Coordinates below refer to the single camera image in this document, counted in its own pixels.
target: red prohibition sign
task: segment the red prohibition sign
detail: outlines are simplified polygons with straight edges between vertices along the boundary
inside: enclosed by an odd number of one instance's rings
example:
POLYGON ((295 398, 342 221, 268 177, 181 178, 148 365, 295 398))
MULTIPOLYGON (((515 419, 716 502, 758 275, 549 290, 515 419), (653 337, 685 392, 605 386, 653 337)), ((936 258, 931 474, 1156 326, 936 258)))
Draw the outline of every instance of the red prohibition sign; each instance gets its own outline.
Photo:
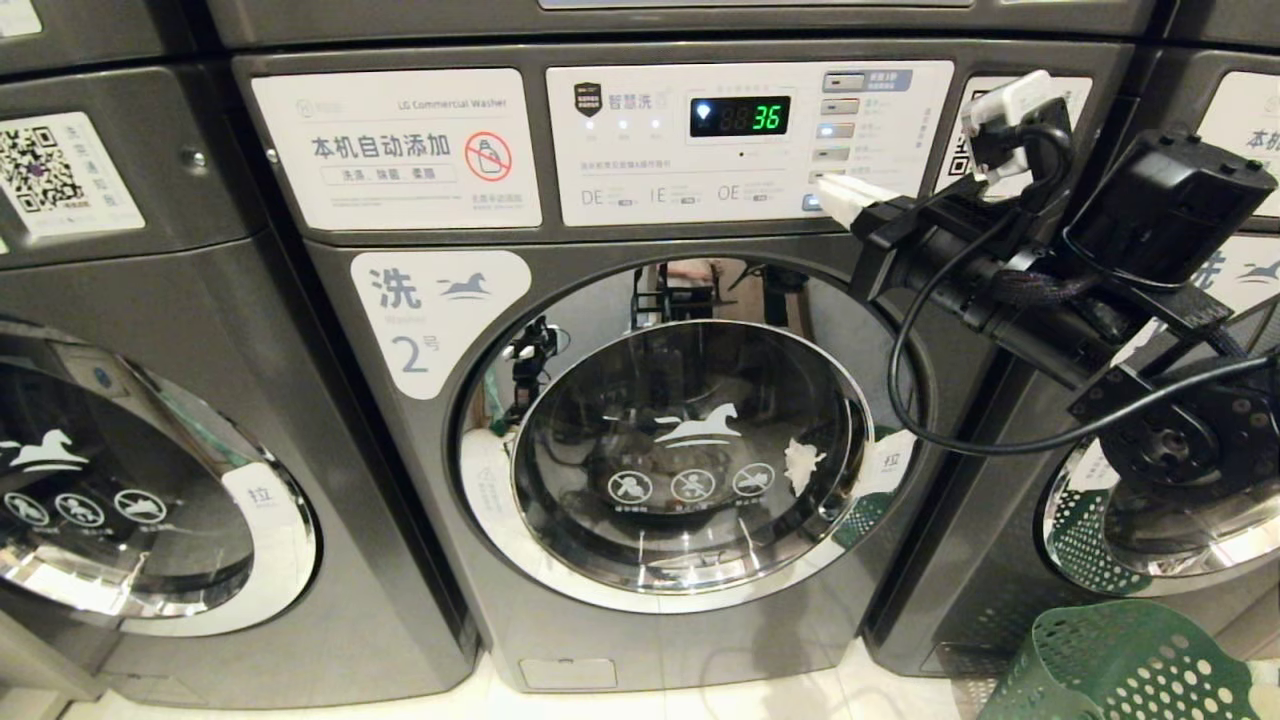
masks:
POLYGON ((498 182, 511 174, 511 147, 492 132, 468 137, 466 155, 471 174, 485 182, 498 182))

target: tile floor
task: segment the tile floor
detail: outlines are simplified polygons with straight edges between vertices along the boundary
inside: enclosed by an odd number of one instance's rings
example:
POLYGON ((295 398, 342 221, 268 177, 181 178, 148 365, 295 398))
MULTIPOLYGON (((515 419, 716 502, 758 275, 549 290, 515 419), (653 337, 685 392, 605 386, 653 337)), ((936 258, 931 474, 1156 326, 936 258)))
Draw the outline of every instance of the tile floor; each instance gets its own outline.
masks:
POLYGON ((61 720, 960 720, 951 683, 900 678, 854 641, 832 670, 795 678, 645 693, 521 694, 503 684, 489 657, 439 696, 289 711, 143 707, 115 693, 76 703, 61 720))

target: plastic basket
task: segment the plastic basket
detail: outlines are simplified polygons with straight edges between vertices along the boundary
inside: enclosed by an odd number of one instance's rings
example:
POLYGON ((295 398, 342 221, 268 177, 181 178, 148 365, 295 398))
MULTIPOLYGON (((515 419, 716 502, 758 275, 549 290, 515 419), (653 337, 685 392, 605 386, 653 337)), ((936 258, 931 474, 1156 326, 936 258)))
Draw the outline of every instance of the plastic basket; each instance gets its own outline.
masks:
POLYGON ((1140 600, 1037 618, 979 720, 1258 720, 1249 669, 1140 600))

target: robotic arm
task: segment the robotic arm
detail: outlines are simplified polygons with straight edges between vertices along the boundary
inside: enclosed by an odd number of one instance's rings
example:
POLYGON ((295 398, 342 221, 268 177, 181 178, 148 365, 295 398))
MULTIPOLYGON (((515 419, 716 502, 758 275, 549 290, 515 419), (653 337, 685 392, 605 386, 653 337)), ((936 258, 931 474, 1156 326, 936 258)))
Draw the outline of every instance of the robotic arm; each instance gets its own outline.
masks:
POLYGON ((1066 104, 1038 70, 961 110, 978 170, 928 199, 896 196, 847 176, 819 179, 823 209, 863 245, 849 292, 869 301, 916 291, 890 370, 890 397, 923 439, 972 455, 1041 452, 1098 436, 1129 482, 1228 486, 1280 464, 1276 351, 1249 359, 1224 331, 1231 310, 1189 281, 1276 188, 1262 165, 1203 142, 1139 135, 1066 229, 1030 231, 1073 163, 1066 104), (1012 200, 993 182, 1030 172, 1012 200), (932 433, 897 393, 906 334, 925 302, 941 305, 1062 386, 1082 427, 1041 441, 977 445, 932 433), (1175 345, 1142 372, 1112 366, 1151 319, 1175 345), (1170 370, 1208 343, 1219 357, 1170 370))

